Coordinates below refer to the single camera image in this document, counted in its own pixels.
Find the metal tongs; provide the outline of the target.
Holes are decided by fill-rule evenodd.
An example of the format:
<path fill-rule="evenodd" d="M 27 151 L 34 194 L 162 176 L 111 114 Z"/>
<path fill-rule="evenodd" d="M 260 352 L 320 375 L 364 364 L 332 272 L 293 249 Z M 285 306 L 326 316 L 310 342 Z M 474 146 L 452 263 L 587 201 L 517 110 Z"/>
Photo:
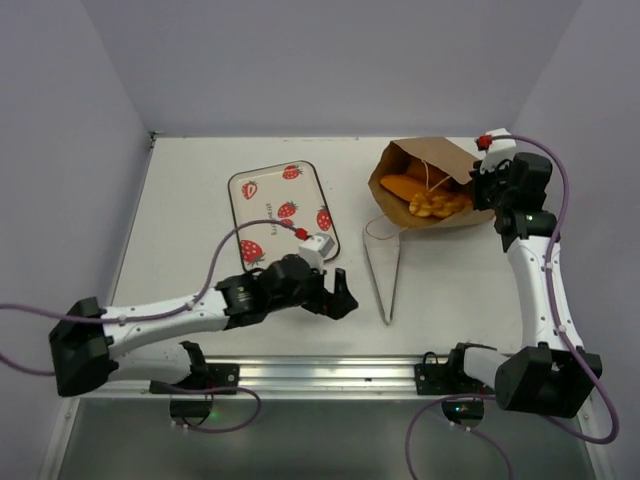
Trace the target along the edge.
<path fill-rule="evenodd" d="M 401 237 L 399 230 L 391 232 L 391 227 L 384 226 L 376 231 L 373 224 L 371 221 L 364 226 L 362 241 L 381 320 L 390 327 L 401 265 Z"/>

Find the braided fake bread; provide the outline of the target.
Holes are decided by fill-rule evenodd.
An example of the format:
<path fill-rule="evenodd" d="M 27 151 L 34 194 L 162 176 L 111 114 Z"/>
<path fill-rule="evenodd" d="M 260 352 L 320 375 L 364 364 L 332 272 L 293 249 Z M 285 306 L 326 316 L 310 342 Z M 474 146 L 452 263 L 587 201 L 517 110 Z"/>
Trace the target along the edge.
<path fill-rule="evenodd" d="M 409 213 L 418 218 L 446 219 L 470 208 L 471 199 L 463 194 L 427 192 L 418 193 L 409 203 Z"/>

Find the brown paper bag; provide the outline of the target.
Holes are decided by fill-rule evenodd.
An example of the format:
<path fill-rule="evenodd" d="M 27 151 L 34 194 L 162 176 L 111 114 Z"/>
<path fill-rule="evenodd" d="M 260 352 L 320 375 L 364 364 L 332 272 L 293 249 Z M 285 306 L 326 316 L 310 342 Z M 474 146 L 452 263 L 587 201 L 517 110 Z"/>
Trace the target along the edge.
<path fill-rule="evenodd" d="M 402 230 L 476 226 L 494 218 L 472 205 L 477 161 L 445 137 L 391 141 L 368 181 L 382 216 Z"/>

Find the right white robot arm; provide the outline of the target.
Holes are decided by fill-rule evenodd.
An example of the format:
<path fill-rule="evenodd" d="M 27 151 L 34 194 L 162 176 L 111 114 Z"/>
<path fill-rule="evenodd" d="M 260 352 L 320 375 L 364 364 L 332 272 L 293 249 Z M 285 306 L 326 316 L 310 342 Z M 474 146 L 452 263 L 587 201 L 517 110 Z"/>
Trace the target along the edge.
<path fill-rule="evenodd" d="M 505 355 L 459 343 L 445 379 L 461 393 L 484 384 L 504 410 L 572 418 L 601 376 L 602 362 L 585 352 L 564 293 L 560 246 L 552 236 L 557 218 L 544 208 L 552 170 L 549 159 L 533 153 L 517 153 L 493 169 L 474 163 L 472 203 L 495 214 L 494 228 L 516 282 L 522 347 Z"/>

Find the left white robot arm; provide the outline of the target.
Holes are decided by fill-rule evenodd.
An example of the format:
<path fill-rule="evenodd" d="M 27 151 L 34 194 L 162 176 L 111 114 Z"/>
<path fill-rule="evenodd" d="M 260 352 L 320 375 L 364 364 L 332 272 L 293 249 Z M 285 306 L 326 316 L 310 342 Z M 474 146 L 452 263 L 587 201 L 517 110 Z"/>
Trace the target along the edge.
<path fill-rule="evenodd" d="M 265 269 L 228 277 L 203 295 L 131 308 L 98 305 L 89 297 L 49 334 L 57 392 L 74 397 L 109 382 L 148 380 L 156 393 L 202 392 L 216 387 L 201 347 L 189 335 L 223 332 L 258 324 L 277 311 L 300 307 L 340 320 L 358 302 L 338 268 L 327 290 L 325 271 L 298 255 Z"/>

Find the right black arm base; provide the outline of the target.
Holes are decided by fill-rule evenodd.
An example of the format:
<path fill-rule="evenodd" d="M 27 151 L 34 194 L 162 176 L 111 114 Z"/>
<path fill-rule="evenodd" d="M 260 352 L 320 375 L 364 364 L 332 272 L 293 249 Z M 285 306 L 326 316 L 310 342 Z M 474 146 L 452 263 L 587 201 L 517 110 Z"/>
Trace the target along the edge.
<path fill-rule="evenodd" d="M 493 389 L 485 383 L 465 376 L 459 364 L 456 353 L 449 356 L 439 356 L 433 351 L 424 353 L 414 365 L 416 393 L 421 396 L 494 394 Z M 485 413 L 484 401 L 475 398 L 445 400 L 441 409 L 449 421 L 470 428 L 477 427 Z"/>

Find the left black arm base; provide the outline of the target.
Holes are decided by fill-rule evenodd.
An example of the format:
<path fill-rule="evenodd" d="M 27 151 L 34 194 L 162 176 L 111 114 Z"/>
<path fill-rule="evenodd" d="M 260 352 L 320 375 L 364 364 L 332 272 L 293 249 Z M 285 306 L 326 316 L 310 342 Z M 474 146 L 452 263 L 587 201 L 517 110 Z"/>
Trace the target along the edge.
<path fill-rule="evenodd" d="M 189 390 L 188 399 L 171 400 L 172 420 L 190 426 L 201 426 L 213 413 L 216 395 L 235 395 L 240 366 L 236 363 L 208 363 L 203 373 L 191 374 L 175 385 L 151 381 L 149 392 L 155 395 L 176 395 L 175 389 Z"/>

